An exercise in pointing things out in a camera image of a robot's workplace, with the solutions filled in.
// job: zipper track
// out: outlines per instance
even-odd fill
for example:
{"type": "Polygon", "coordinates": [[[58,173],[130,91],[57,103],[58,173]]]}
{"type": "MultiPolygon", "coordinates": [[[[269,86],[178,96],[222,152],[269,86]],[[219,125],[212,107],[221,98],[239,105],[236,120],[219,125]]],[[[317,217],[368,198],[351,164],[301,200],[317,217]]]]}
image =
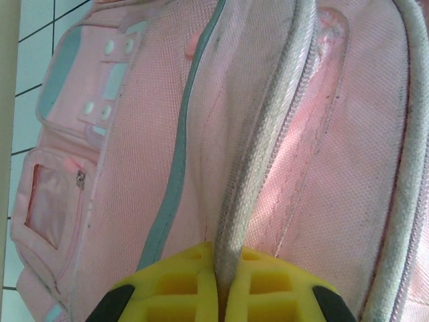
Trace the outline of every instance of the zipper track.
{"type": "Polygon", "coordinates": [[[84,192],[80,191],[79,192],[78,206],[76,208],[76,223],[75,223],[74,229],[73,229],[72,241],[70,242],[70,246],[68,247],[68,250],[67,250],[66,263],[62,267],[61,272],[59,273],[58,277],[56,278],[56,280],[57,280],[56,284],[63,277],[63,275],[65,274],[67,268],[69,267],[69,265],[72,261],[72,253],[74,252],[74,250],[76,248],[76,243],[77,243],[77,239],[79,236],[79,230],[80,230],[80,223],[82,221],[83,204],[84,204],[84,192]]]}
{"type": "Polygon", "coordinates": [[[315,40],[316,16],[315,1],[296,2],[290,35],[270,81],[261,115],[249,146],[242,155],[243,161],[229,178],[231,184],[225,192],[214,245],[220,319],[225,314],[221,310],[226,307],[229,287],[241,257],[250,216],[265,183],[268,169],[272,166],[272,158],[278,153],[278,148],[275,147],[287,133],[311,75],[308,71],[314,64],[314,56],[311,54],[314,51],[310,49],[315,40]],[[278,124],[276,117],[283,113],[286,116],[278,124]]]}
{"type": "Polygon", "coordinates": [[[265,181],[267,180],[269,176],[269,172],[271,171],[271,168],[273,166],[273,163],[275,159],[277,158],[277,155],[280,151],[280,148],[282,146],[282,143],[286,137],[286,134],[289,131],[290,124],[298,110],[298,107],[301,104],[302,97],[304,96],[304,93],[306,92],[308,83],[310,82],[312,71],[314,68],[314,64],[316,62],[316,55],[317,55],[317,30],[314,30],[313,37],[310,45],[310,50],[308,51],[307,59],[304,65],[303,72],[301,74],[300,80],[298,82],[298,88],[296,89],[296,92],[294,94],[294,97],[292,99],[292,102],[290,104],[289,113],[286,115],[286,118],[284,119],[282,128],[280,130],[280,133],[278,135],[277,141],[275,142],[275,146],[273,149],[273,152],[271,153],[269,164],[267,167],[267,170],[265,171],[265,181]]]}

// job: zipper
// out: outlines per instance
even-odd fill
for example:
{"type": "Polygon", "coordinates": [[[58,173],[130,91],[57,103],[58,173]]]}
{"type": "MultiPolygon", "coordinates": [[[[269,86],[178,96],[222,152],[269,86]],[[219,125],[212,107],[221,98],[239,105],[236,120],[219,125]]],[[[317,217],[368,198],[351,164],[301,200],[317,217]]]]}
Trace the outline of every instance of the zipper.
{"type": "Polygon", "coordinates": [[[422,232],[424,216],[428,212],[428,203],[426,200],[429,198],[429,140],[426,144],[426,156],[424,160],[422,183],[420,186],[420,196],[416,214],[414,216],[413,228],[411,231],[410,243],[408,245],[408,253],[404,265],[404,271],[400,282],[400,287],[397,292],[395,304],[393,306],[391,322],[400,322],[402,311],[404,309],[405,301],[407,299],[408,287],[411,281],[412,270],[416,260],[418,244],[422,232]]]}
{"type": "Polygon", "coordinates": [[[314,65],[316,63],[318,52],[317,52],[317,32],[316,30],[313,32],[313,37],[310,45],[310,49],[308,51],[307,59],[304,63],[304,69],[302,71],[300,80],[298,81],[298,87],[296,89],[296,92],[294,93],[294,97],[292,98],[292,102],[290,104],[289,113],[286,115],[282,128],[280,130],[280,133],[277,137],[277,140],[275,141],[274,149],[271,153],[271,156],[269,158],[269,163],[267,170],[265,171],[265,181],[267,180],[269,173],[271,171],[271,168],[273,166],[274,160],[277,158],[277,155],[280,151],[280,147],[282,146],[282,143],[286,137],[286,134],[288,133],[290,124],[292,122],[292,119],[294,118],[296,111],[298,110],[298,107],[301,104],[302,97],[304,96],[304,93],[306,92],[307,85],[310,82],[311,76],[313,74],[314,65]]]}
{"type": "Polygon", "coordinates": [[[67,268],[69,267],[70,262],[72,260],[74,249],[76,248],[76,244],[78,241],[80,223],[82,221],[82,213],[83,213],[85,179],[86,179],[86,173],[84,173],[81,169],[79,169],[76,173],[76,186],[80,189],[78,205],[76,208],[76,223],[73,229],[72,241],[70,242],[70,246],[68,247],[68,250],[67,250],[66,263],[61,269],[61,272],[59,273],[56,279],[57,280],[56,283],[63,277],[67,268]]]}

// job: zipper pull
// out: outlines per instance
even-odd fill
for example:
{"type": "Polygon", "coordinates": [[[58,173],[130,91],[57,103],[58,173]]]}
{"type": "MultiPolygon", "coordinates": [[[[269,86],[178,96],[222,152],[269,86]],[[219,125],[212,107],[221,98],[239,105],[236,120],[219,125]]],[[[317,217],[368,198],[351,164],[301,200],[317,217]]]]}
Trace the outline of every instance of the zipper pull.
{"type": "Polygon", "coordinates": [[[82,170],[78,170],[76,174],[76,186],[78,186],[80,190],[85,189],[85,177],[86,174],[82,170]]]}

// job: gray trim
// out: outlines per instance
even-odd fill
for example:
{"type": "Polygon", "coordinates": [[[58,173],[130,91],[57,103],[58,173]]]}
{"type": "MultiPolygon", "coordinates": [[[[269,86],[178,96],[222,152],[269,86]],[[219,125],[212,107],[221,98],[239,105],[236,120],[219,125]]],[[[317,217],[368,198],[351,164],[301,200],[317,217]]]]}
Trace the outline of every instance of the gray trim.
{"type": "Polygon", "coordinates": [[[362,321],[400,321],[418,245],[418,200],[429,133],[429,41],[422,10],[413,0],[394,0],[410,51],[410,97],[406,135],[381,259],[362,321]]]}

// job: light blue trim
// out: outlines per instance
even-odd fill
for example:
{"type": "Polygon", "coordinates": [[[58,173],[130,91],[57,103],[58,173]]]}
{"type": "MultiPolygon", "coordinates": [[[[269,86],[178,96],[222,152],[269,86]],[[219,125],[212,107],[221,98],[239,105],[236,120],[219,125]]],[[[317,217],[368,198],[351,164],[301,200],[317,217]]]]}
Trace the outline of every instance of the light blue trim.
{"type": "Polygon", "coordinates": [[[149,231],[149,235],[147,236],[137,270],[141,270],[160,260],[168,234],[177,214],[179,202],[182,197],[186,170],[186,120],[188,116],[189,98],[202,54],[208,44],[213,30],[215,29],[219,17],[221,16],[226,1],[227,0],[219,0],[213,16],[201,34],[196,47],[194,60],[192,61],[192,66],[190,68],[188,80],[183,93],[182,104],[180,106],[176,145],[174,146],[173,162],[170,177],[168,178],[166,193],[162,200],[160,210],[158,211],[155,221],[149,231]]]}
{"type": "Polygon", "coordinates": [[[40,94],[38,109],[42,119],[48,117],[58,96],[60,96],[68,73],[72,69],[74,59],[78,54],[81,33],[81,26],[70,31],[60,47],[54,64],[51,66],[49,78],[46,80],[43,92],[40,94]]]}
{"type": "Polygon", "coordinates": [[[109,78],[107,79],[105,92],[103,94],[104,99],[114,101],[119,93],[123,78],[127,72],[128,64],[126,62],[118,62],[113,65],[110,71],[109,78]]]}
{"type": "Polygon", "coordinates": [[[62,309],[60,305],[56,305],[49,311],[48,315],[46,315],[45,322],[55,322],[56,318],[60,316],[62,313],[62,309]]]}
{"type": "Polygon", "coordinates": [[[103,129],[102,127],[93,126],[93,131],[101,136],[106,136],[106,129],[103,129]]]}

